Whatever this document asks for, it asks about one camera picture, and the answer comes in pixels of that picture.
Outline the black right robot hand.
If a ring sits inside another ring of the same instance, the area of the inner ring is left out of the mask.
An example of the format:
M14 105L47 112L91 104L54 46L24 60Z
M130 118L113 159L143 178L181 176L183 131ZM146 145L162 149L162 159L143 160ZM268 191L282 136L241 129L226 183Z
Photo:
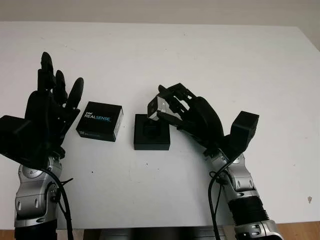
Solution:
M173 114L158 112L160 120L186 132L201 146L206 148L204 155L211 156L218 152L224 138L222 123L211 107L201 96L194 95L181 83L168 88L158 86L158 97L168 103Z

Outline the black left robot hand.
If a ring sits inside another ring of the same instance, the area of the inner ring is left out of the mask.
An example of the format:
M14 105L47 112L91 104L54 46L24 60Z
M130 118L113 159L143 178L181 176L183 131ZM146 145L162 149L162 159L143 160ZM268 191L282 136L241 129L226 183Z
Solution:
M35 124L44 147L58 152L80 113L78 105L83 94L84 79L79 77L70 93L67 93L64 74L61 70L54 71L49 53L42 53L40 64L37 90L28 98L24 117Z

